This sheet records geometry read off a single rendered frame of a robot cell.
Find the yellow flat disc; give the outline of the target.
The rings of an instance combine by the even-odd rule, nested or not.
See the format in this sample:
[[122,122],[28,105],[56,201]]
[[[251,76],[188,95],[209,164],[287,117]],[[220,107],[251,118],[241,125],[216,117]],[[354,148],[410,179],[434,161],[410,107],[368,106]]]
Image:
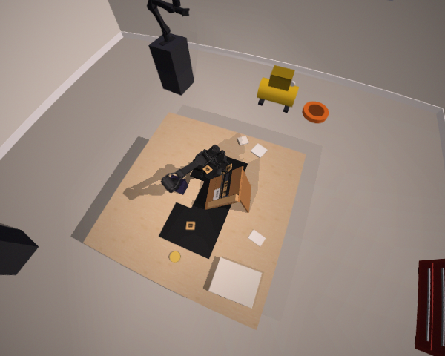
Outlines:
[[171,253],[170,259],[171,259],[172,262],[176,263],[177,261],[180,260],[180,253],[177,252],[177,251],[173,251]]

